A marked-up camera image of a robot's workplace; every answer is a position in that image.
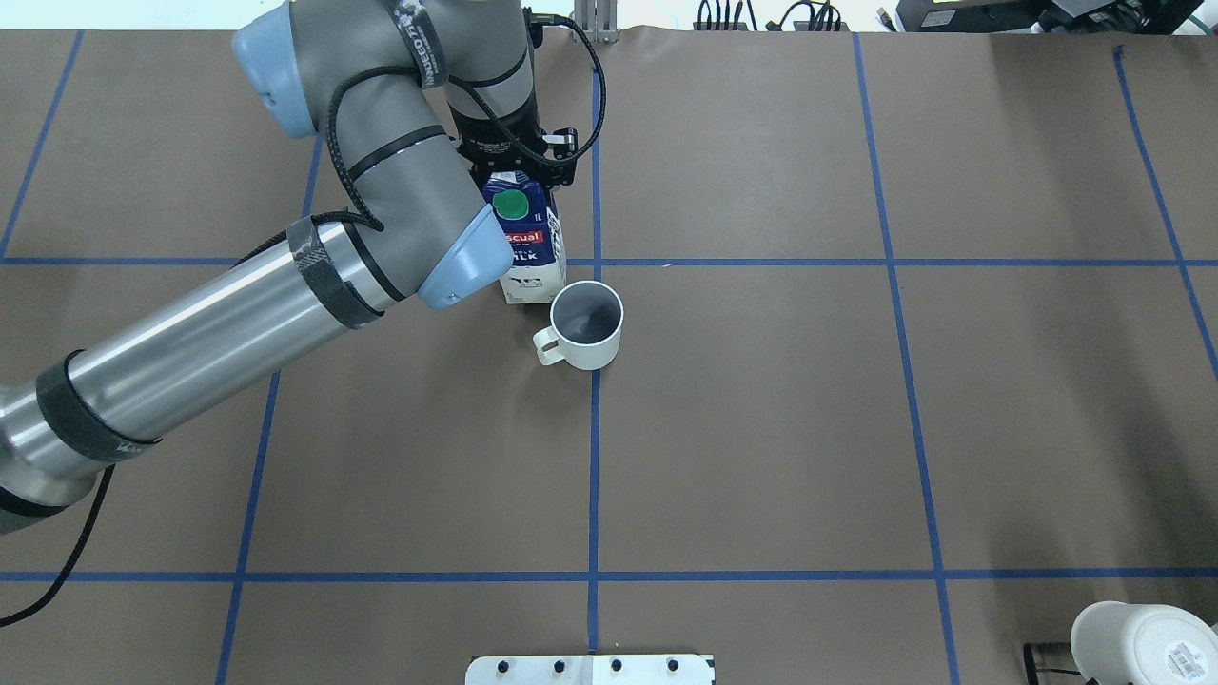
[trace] robotic arm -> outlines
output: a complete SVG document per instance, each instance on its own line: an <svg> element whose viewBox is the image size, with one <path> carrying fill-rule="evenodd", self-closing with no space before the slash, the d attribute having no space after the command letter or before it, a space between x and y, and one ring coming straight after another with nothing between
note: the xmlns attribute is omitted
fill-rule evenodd
<svg viewBox="0 0 1218 685"><path fill-rule="evenodd" d="M442 310L502 275L512 249L475 183L521 169L569 184L591 146L538 123L544 24L574 27L519 0L292 0L238 32L238 60L280 128L325 132L353 211L295 222L160 312L0 386L0 534L65 509L108 466L409 295ZM471 172L423 96L434 87Z"/></svg>

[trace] blue joint cap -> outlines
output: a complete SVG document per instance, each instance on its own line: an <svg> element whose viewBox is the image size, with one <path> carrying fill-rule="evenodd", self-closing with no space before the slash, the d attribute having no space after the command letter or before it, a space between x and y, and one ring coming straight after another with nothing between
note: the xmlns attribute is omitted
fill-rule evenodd
<svg viewBox="0 0 1218 685"><path fill-rule="evenodd" d="M451 307L508 273L512 258L499 219L486 205L431 269L419 297L432 310Z"/></svg>
<svg viewBox="0 0 1218 685"><path fill-rule="evenodd" d="M233 54L279 128L292 138L303 138L314 132L313 117L308 113L296 65L287 5L284 2L238 30L233 37Z"/></svg>

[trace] green cap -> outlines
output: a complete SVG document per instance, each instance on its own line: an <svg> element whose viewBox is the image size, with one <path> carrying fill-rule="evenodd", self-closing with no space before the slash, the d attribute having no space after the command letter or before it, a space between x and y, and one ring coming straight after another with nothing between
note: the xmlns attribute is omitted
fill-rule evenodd
<svg viewBox="0 0 1218 685"><path fill-rule="evenodd" d="M529 215L529 196L515 189L503 190L491 197L491 206L508 221L520 219Z"/></svg>

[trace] milk carton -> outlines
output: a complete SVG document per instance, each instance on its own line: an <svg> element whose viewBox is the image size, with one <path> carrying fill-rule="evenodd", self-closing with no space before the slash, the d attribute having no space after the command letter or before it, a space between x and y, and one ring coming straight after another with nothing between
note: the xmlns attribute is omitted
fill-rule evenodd
<svg viewBox="0 0 1218 685"><path fill-rule="evenodd" d="M563 229L547 195L521 172L492 173L482 188L515 254L512 268L499 278L509 305L551 302L566 285Z"/></svg>

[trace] white metal plate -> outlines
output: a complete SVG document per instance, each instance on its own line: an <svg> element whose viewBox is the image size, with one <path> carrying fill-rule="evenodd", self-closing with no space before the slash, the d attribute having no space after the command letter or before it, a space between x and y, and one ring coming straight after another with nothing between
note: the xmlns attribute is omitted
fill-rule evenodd
<svg viewBox="0 0 1218 685"><path fill-rule="evenodd" d="M709 655L480 657L465 670L465 685L714 685L714 683L715 657Z"/></svg>

